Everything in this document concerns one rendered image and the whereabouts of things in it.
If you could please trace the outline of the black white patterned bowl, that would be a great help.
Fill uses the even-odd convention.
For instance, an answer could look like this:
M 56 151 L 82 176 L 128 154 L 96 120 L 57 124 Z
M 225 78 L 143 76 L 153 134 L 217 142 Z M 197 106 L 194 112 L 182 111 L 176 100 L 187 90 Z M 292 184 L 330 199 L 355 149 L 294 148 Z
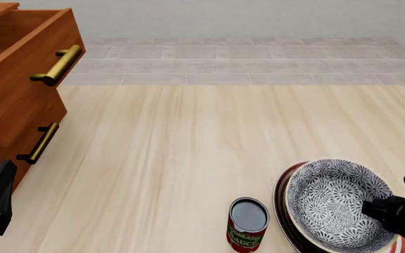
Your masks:
M 391 248 L 397 236 L 361 212 L 364 202 L 391 196 L 392 190 L 377 174 L 341 159 L 303 164 L 285 187 L 293 224 L 329 253 L 382 253 Z

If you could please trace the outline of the plate with red rings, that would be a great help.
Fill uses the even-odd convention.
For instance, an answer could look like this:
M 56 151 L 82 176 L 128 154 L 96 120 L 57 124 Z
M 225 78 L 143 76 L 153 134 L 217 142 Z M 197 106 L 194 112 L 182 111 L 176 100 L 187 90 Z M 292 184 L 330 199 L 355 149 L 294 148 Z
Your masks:
M 306 164 L 307 162 L 300 162 L 287 168 L 276 179 L 273 191 L 273 206 L 274 214 L 278 225 L 281 227 L 284 236 L 292 245 L 295 253 L 330 253 L 327 252 L 308 239 L 306 239 L 295 227 L 291 221 L 285 204 L 285 188 L 288 184 L 289 178 L 293 173 Z M 399 236 L 390 248 L 387 248 L 384 253 L 405 253 L 405 238 Z

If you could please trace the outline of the wooden cabinet drawer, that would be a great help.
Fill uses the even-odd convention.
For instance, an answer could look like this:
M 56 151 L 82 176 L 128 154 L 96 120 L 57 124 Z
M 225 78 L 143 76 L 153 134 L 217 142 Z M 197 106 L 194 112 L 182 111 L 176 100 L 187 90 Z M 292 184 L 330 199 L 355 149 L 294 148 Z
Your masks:
M 59 59 L 56 50 L 66 50 L 72 45 L 82 48 L 80 60 L 86 49 L 69 8 L 12 10 L 3 14 L 0 17 L 0 88 L 45 86 L 42 82 L 30 81 L 30 75 L 47 73 Z
M 0 93 L 0 146 L 9 147 L 31 128 L 59 123 L 66 113 L 56 89 Z

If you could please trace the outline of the tomato sauce tin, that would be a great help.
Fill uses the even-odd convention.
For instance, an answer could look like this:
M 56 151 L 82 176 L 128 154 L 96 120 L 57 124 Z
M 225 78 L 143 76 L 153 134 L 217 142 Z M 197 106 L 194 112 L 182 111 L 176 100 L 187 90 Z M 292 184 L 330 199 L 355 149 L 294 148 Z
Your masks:
M 252 197 L 234 200 L 228 212 L 226 239 L 238 253 L 254 253 L 269 225 L 267 208 Z

